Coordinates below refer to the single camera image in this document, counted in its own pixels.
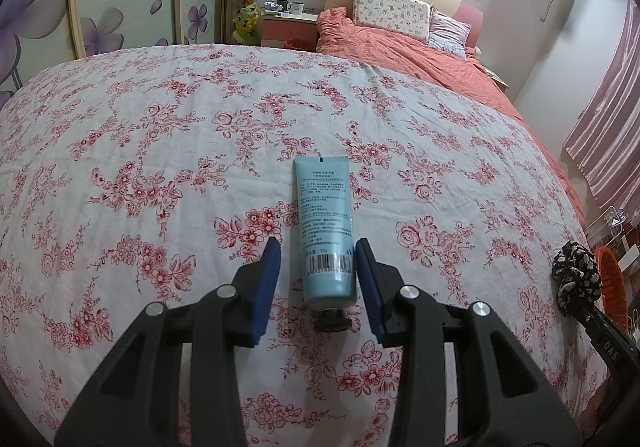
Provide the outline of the black daisy-print cloth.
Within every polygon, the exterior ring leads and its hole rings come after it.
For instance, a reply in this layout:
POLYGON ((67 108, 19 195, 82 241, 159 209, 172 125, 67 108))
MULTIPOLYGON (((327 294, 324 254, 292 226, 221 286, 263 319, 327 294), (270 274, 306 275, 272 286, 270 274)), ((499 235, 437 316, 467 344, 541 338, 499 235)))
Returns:
POLYGON ((556 304, 564 317, 580 305, 593 305, 602 294, 602 279, 594 254, 577 241, 567 241, 552 262, 558 285, 556 304))

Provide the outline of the light blue cream tube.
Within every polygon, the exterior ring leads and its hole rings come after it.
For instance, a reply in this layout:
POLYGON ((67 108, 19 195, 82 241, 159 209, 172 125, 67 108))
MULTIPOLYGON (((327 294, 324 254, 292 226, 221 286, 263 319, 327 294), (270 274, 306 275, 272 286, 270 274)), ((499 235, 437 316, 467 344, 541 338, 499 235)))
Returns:
POLYGON ((314 330, 343 332, 356 302, 349 160, 298 157, 294 168, 304 303, 314 330))

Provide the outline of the orange plastic basket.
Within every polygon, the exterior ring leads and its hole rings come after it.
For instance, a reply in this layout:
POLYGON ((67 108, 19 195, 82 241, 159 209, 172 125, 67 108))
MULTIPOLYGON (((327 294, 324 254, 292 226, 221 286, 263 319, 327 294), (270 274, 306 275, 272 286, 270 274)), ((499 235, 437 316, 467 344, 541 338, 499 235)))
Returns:
POLYGON ((627 297, 620 264, 608 247, 597 247, 593 254, 602 279, 604 314, 615 323, 620 331, 628 333, 627 297))

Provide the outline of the pink striped curtain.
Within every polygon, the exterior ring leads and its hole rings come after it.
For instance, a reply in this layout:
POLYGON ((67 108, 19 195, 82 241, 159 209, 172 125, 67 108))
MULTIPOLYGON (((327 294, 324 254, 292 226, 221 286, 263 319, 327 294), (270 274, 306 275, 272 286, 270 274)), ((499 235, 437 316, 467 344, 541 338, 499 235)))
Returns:
POLYGON ((628 0, 608 70, 564 142, 600 209, 639 219, 639 5, 628 0))

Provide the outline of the floral white pink bedsheet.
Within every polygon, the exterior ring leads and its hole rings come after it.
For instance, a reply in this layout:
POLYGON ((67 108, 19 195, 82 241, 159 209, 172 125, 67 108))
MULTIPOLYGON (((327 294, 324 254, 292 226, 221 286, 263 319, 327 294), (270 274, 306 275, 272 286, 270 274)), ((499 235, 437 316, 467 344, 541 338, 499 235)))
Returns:
POLYGON ((240 359, 255 445, 382 446, 399 349, 361 305, 314 331, 294 162, 344 157, 356 237, 436 300, 492 305, 571 413, 604 363, 554 302, 583 241, 572 187, 476 65, 450 85, 321 54, 199 45, 74 60, 1 88, 1 377, 52 438, 153 301, 196 302, 282 245, 265 337, 240 359))

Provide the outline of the pink striped pillow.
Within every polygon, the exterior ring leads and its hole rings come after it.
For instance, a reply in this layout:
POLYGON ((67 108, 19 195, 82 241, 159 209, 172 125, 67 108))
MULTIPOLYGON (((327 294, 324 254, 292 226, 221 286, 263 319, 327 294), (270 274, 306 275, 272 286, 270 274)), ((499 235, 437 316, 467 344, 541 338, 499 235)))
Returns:
POLYGON ((466 42, 472 32, 472 26, 459 22, 437 8, 434 8, 427 43, 435 50, 443 51, 466 59, 466 42))

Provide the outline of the white floral pillow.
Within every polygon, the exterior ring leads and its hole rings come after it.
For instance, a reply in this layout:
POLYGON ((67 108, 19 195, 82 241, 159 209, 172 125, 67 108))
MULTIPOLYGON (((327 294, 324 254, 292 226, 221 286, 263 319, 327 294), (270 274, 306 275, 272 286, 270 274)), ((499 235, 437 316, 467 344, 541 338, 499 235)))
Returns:
POLYGON ((432 6, 420 0, 352 0, 356 25, 404 34, 428 42, 432 6))

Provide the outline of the coral pink duvet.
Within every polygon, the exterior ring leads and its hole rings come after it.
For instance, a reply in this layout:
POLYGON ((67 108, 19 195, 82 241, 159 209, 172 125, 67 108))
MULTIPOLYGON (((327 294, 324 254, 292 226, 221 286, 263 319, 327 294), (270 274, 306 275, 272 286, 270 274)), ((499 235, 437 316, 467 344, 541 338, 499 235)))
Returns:
POLYGON ((347 16, 344 6, 321 12, 316 26, 319 33, 317 51, 321 54, 379 66, 432 82, 470 100, 476 100, 520 123, 547 159, 570 200, 580 226, 587 227, 585 210, 570 180, 549 149, 514 108, 506 94, 488 77, 475 57, 468 55, 462 59, 435 50, 405 34, 357 25, 347 16))

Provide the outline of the pink white nightstand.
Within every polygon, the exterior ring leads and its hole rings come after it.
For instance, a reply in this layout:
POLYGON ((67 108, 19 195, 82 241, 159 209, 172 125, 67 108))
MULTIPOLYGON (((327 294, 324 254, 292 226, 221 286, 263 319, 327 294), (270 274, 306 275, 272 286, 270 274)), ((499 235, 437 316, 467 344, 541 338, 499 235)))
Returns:
POLYGON ((316 50, 317 14, 265 15, 262 18, 262 46, 295 51, 316 50))

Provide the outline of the white mug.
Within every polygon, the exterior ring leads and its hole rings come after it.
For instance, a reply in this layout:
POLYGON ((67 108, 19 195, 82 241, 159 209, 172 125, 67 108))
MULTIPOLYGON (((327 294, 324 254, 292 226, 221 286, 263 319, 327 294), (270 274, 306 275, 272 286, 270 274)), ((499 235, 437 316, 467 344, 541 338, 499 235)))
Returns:
POLYGON ((288 14, 294 16, 302 16, 304 14, 303 2, 291 2, 290 7, 288 8, 288 14))

